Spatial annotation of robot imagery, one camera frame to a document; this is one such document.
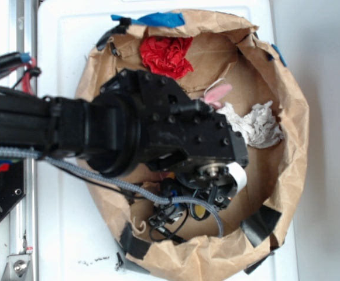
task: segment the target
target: crumpled red paper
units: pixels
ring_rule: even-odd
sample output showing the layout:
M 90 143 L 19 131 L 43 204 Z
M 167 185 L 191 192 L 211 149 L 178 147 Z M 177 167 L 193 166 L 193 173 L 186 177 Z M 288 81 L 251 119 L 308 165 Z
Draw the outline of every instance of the crumpled red paper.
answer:
M 185 59 L 192 40 L 192 37 L 148 37 L 140 46 L 142 63 L 149 66 L 152 73 L 180 79 L 188 71 L 193 71 L 192 65 Z

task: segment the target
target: white tissue paper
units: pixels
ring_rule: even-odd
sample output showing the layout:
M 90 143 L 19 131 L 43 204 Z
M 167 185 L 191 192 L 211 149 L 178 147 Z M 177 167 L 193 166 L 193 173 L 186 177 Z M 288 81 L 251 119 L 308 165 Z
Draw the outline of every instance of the white tissue paper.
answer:
M 247 145 L 254 148 L 269 148 L 284 138 L 270 108 L 272 104 L 272 101 L 264 105 L 256 104 L 250 113 L 240 117 L 236 114 L 232 104 L 226 102 L 223 108 L 217 110 L 217 113 L 226 115 L 232 129 L 242 134 Z

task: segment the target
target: crumpled brown paper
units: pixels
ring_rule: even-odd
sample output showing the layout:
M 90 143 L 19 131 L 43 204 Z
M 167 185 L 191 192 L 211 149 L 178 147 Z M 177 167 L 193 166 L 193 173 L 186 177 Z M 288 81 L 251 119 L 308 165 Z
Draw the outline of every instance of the crumpled brown paper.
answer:
M 233 91 L 223 101 L 232 103 L 240 116 L 247 114 L 253 104 L 273 101 L 273 113 L 283 130 L 284 140 L 267 149 L 248 148 L 248 185 L 227 210 L 219 213 L 224 222 L 224 237 L 213 237 L 217 226 L 211 217 L 201 222 L 190 218 L 178 233 L 190 239 L 188 242 L 181 245 L 174 245 L 172 241 L 153 243 L 142 260 L 127 254 L 128 259 L 151 274 L 168 280 L 224 280 L 284 242 L 304 187 L 309 109 L 277 52 L 253 34 L 257 26 L 226 13 L 176 12 L 183 13 L 185 26 L 168 29 L 133 25 L 127 35 L 110 38 L 118 56 L 112 55 L 109 46 L 100 52 L 94 48 L 77 97 L 91 101 L 98 95 L 100 86 L 123 68 L 145 69 L 138 51 L 143 37 L 191 36 L 194 40 L 186 59 L 193 65 L 194 72 L 177 81 L 190 97 L 199 97 L 217 78 L 225 77 L 226 82 L 233 85 Z M 127 179 L 140 183 L 160 180 L 160 175 L 141 165 Z M 137 237 L 149 239 L 143 222 L 152 214 L 152 203 L 138 201 L 129 206 L 125 198 L 109 190 L 90 186 L 90 192 L 115 239 L 120 239 L 127 221 L 133 225 Z M 262 204 L 282 215 L 271 236 L 254 248 L 240 229 L 240 222 Z

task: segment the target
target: screw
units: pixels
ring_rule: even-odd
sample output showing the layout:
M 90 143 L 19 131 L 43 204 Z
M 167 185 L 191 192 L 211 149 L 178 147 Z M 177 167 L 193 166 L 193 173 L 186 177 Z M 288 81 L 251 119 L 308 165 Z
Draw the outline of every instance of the screw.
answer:
M 217 197 L 217 202 L 221 203 L 221 202 L 223 202 L 223 199 L 224 199 L 223 196 L 219 195 Z
M 222 145 L 224 145 L 224 146 L 229 145 L 229 139 L 224 138 L 224 139 L 222 140 Z
M 145 73 L 145 75 L 144 75 L 144 79 L 145 79 L 145 81 L 151 81 L 152 80 L 152 75 L 150 74 L 150 73 Z
M 158 114 L 157 112 L 154 112 L 154 113 L 150 116 L 150 119 L 151 119 L 152 121 L 155 121 L 155 122 L 159 121 L 159 114 Z
M 197 141 L 198 143 L 201 143 L 201 142 L 204 141 L 204 137 L 203 137 L 203 136 L 198 136 L 198 137 L 196 137 L 196 141 Z
M 209 169 L 207 169 L 207 173 L 211 177 L 215 177 L 218 174 L 217 171 L 218 171 L 217 167 L 210 167 Z
M 27 264 L 22 260 L 15 262 L 13 265 L 13 271 L 15 271 L 19 277 L 21 277 L 26 270 Z
M 195 123 L 195 124 L 201 123 L 200 117 L 196 116 L 196 117 L 193 119 L 193 123 Z
M 223 121 L 219 121 L 217 124 L 218 128 L 224 128 L 225 124 Z
M 167 118 L 167 121 L 170 123 L 170 124 L 174 124 L 176 119 L 174 117 L 174 115 L 170 115 L 168 118 Z
M 162 77 L 160 80 L 159 80 L 159 82 L 160 82 L 160 84 L 161 85 L 166 85 L 167 84 L 167 78 L 165 78 L 165 77 Z

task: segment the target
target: small black object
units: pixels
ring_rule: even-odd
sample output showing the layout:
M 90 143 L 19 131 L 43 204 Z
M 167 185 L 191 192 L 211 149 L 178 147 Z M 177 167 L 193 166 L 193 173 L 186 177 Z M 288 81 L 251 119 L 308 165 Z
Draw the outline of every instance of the small black object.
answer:
M 11 164 L 7 172 L 0 173 L 0 222 L 25 195 L 23 163 Z
M 253 215 L 243 220 L 240 227 L 253 247 L 257 247 L 274 231 L 280 217 L 280 212 L 262 205 Z

